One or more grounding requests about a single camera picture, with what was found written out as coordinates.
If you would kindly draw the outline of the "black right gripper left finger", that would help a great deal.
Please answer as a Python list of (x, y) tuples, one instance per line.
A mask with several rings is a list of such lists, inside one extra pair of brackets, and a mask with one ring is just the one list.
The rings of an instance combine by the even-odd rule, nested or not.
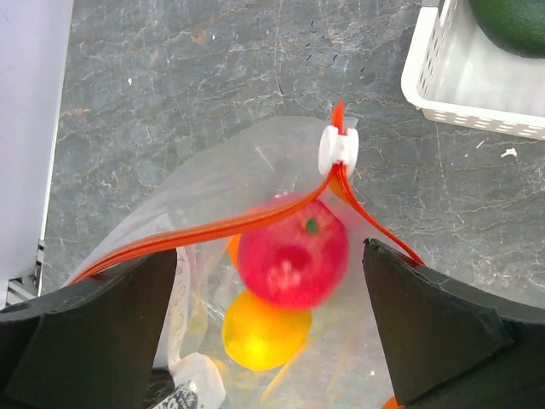
[(163, 251), (1, 311), (3, 408), (142, 408), (175, 278)]

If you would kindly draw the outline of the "yellow toy lemon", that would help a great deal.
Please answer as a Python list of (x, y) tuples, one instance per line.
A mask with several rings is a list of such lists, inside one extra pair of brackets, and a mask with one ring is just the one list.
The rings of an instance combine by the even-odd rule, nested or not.
[(227, 355), (242, 367), (264, 372), (287, 363), (304, 345), (312, 313), (278, 308), (243, 291), (227, 309), (221, 337)]

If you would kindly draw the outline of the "red toy apple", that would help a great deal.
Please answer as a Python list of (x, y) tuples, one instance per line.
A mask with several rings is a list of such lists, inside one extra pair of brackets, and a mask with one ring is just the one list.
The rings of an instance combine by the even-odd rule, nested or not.
[(343, 222), (320, 199), (240, 236), (238, 273), (245, 287), (280, 308), (316, 308), (347, 273), (349, 238)]

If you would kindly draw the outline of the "white perforated plastic basket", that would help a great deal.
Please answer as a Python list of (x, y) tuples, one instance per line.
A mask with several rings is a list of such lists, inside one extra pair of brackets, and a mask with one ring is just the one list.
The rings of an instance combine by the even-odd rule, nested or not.
[(466, 1), (422, 2), (401, 89), (429, 120), (544, 138), (544, 61), (499, 49)]

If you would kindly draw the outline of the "toy orange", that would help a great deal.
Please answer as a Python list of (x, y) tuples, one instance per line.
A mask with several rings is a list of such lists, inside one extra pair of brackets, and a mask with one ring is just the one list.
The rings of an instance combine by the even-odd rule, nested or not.
[[(231, 262), (236, 271), (238, 271), (238, 246), (241, 238), (241, 233), (233, 235), (225, 248), (225, 251), (229, 251)], [(399, 406), (395, 397), (391, 397), (383, 406), (383, 408), (400, 408), (404, 409), (404, 406)]]

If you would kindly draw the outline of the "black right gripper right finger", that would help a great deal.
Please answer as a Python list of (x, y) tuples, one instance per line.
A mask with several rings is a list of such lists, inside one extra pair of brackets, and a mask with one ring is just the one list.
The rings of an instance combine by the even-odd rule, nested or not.
[(363, 270), (393, 397), (386, 408), (542, 408), (544, 311), (420, 265), (378, 239)]

